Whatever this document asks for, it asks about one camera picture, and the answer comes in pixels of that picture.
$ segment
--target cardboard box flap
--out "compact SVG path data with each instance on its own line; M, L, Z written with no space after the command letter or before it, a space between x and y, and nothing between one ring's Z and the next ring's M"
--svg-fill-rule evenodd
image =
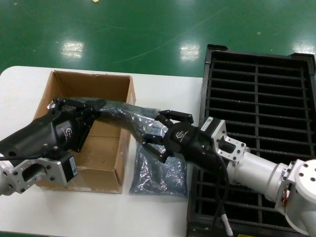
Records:
M54 71L54 74L65 97L96 97L122 102L126 101L131 78L62 71Z

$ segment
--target white robotic arm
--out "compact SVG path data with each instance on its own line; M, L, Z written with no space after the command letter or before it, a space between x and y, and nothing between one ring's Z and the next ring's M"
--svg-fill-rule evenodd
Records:
M292 228L316 237L316 160L276 164L251 154L245 143L226 134L225 121L221 120L212 134L212 143L216 152L229 160L230 183L240 183L264 194L276 203L275 209ZM221 139L236 146L232 153L220 149Z

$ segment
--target white table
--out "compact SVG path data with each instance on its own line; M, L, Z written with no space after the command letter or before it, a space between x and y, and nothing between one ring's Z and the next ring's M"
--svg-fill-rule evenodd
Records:
M0 140L32 121L52 70L56 69L17 66L1 74ZM131 75L136 105L190 113L197 124L201 78L61 70ZM33 186L22 195L0 196L0 231L72 237L184 237L187 200L128 194L135 150L136 142L131 139L123 194L44 191Z

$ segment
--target plastic bag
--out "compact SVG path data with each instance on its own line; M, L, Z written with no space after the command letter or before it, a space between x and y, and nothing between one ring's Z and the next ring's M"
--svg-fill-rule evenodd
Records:
M73 100L95 103L104 103L98 98L71 98ZM98 121L103 121L129 131L138 143L142 142L142 135L149 133L164 136L167 128L160 122L155 121L158 109L143 108L126 104L120 101L106 100L106 104L99 110ZM163 146L156 145L160 152L164 152ZM187 197L187 164L185 161L169 157L165 164L162 164L156 157L145 151L141 144L138 144L134 178L130 188L132 194L172 195Z

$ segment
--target black cable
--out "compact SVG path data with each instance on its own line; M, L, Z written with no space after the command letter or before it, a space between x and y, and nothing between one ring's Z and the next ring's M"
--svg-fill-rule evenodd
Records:
M219 162L220 162L220 165L223 169L223 172L224 172L224 176L225 176L225 191L224 191L224 195L222 197L222 200L220 201L219 205L217 206L217 209L215 211L215 214L214 214L214 218L213 218L213 222L212 222L212 227L211 227L211 236L213 236L213 231L214 231L214 226L216 224L216 220L217 220L217 217L219 215L219 213L222 211L222 207L224 206L224 202L226 201L227 199L227 196L228 196L228 191L229 191L229 176L228 176L228 172L227 172L227 168L226 168L226 164L223 160L223 158L217 154L215 152L215 155L217 156Z
M25 159L38 159L38 158L43 158L45 155L44 154L38 154L34 156L29 156L29 157L17 157L17 156L11 156L11 157L0 157L0 161L4 160L25 160Z

